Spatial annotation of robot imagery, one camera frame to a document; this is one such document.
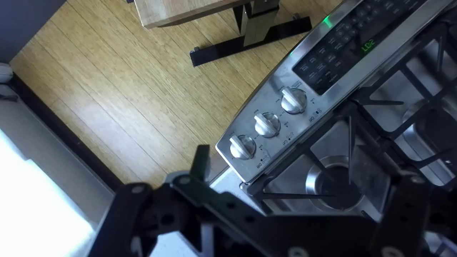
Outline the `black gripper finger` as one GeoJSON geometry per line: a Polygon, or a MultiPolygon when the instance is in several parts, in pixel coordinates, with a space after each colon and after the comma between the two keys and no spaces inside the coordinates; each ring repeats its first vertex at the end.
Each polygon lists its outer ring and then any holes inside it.
{"type": "Polygon", "coordinates": [[[193,164],[190,169],[190,174],[199,180],[206,179],[206,172],[210,160],[210,146],[209,144],[200,144],[196,150],[193,164]]]}

